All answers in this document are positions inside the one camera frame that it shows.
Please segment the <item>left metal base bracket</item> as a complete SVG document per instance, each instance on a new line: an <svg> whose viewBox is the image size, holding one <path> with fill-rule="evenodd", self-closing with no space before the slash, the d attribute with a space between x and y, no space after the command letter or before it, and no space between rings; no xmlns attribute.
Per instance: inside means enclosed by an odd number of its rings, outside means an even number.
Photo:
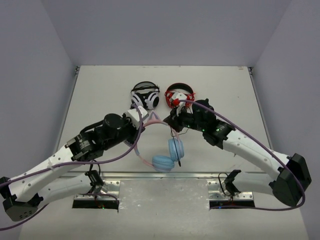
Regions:
<svg viewBox="0 0 320 240"><path fill-rule="evenodd" d="M104 179L103 183L104 185L102 186L97 198L104 201L115 200L115 198L118 199L120 194L121 181L116 179Z"/></svg>

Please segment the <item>red black headphones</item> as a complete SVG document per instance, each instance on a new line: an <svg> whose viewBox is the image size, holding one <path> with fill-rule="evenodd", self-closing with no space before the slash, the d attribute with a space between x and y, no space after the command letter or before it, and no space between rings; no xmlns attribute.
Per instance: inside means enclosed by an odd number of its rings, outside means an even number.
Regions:
<svg viewBox="0 0 320 240"><path fill-rule="evenodd" d="M178 97L178 94L186 96L189 101L193 102L195 100L195 92L189 85L181 82L173 83L164 93L166 104L169 108L173 109L175 107L174 99Z"/></svg>

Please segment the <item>metal base bracket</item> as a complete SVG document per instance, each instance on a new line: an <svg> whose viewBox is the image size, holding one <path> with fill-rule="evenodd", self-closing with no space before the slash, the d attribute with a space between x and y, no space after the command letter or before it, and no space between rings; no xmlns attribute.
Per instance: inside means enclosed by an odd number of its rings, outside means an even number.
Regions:
<svg viewBox="0 0 320 240"><path fill-rule="evenodd" d="M116 179L104 179L103 183L104 185L102 186L97 198L104 201L115 200L115 198L118 199L120 194L121 181Z"/></svg>
<svg viewBox="0 0 320 240"><path fill-rule="evenodd" d="M241 192L236 193L234 196L231 196L231 194L224 190L224 192L221 190L221 186L218 180L211 179L207 181L207 187L208 187L208 196L209 199L212 201L253 201L254 195L252 192Z"/></svg>

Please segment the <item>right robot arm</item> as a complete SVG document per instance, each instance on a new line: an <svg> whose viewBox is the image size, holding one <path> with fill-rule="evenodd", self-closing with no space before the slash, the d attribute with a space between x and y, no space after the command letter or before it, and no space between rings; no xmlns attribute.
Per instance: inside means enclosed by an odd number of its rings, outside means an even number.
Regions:
<svg viewBox="0 0 320 240"><path fill-rule="evenodd" d="M267 177L247 177L235 169L226 174L221 189L230 197L249 188L253 192L273 195L288 210L301 207L306 201L305 191L312 182L303 156L276 152L259 142L226 117L214 111L208 99L190 101L174 99L164 122L176 132L183 128L199 131L211 146L230 152L255 165Z"/></svg>

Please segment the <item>metal table edge rail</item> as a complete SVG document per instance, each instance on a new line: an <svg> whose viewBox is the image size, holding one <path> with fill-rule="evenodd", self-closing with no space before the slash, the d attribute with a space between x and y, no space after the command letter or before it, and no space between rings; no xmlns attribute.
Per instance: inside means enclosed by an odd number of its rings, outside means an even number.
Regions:
<svg viewBox="0 0 320 240"><path fill-rule="evenodd" d="M101 172L100 176L105 179L164 179L164 178L195 178L213 179L217 178L219 172Z"/></svg>

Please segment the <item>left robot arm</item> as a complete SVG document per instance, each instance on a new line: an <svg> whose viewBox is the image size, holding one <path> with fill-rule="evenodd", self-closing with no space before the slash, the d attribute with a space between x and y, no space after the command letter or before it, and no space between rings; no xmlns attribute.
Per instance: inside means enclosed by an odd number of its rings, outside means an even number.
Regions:
<svg viewBox="0 0 320 240"><path fill-rule="evenodd" d="M0 179L0 194L5 213L14 222L27 219L38 208L70 195L98 193L104 182L97 170L90 169L71 179L56 179L81 165L95 161L108 149L122 143L136 142L148 112L131 109L123 115L107 114L103 120L88 125L56 153L16 177Z"/></svg>

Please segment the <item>right metal base bracket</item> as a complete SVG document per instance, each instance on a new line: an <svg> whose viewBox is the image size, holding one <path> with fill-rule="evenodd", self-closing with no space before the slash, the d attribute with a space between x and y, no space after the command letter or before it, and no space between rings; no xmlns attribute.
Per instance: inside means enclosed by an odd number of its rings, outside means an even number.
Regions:
<svg viewBox="0 0 320 240"><path fill-rule="evenodd" d="M212 201L253 201L254 195L252 192L241 192L236 193L234 196L231 196L231 194L224 190L224 192L221 190L221 186L218 180L211 179L207 181L207 187L208 187L208 196L209 199Z"/></svg>

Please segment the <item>pink blue cat-ear headphones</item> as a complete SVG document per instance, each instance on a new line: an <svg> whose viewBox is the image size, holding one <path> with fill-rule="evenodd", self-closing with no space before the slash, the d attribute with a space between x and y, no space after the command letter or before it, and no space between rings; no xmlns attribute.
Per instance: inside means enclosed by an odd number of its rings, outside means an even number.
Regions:
<svg viewBox="0 0 320 240"><path fill-rule="evenodd" d="M150 125L164 125L170 128L170 138L167 141L167 154L161 152L160 154L154 154L151 161L145 159L136 145L134 153L136 156L147 166L153 168L160 173L169 173L176 164L181 166L181 160L185 156L184 144L179 134L173 130L167 123L165 123L158 114L152 110L143 124L144 127Z"/></svg>

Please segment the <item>white black headphones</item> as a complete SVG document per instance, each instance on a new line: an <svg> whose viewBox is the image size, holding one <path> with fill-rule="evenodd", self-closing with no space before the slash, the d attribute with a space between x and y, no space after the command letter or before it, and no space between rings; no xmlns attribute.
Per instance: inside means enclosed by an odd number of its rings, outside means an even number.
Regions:
<svg viewBox="0 0 320 240"><path fill-rule="evenodd" d="M160 101L160 88L151 81L138 82L130 93L131 103L146 110L155 109Z"/></svg>

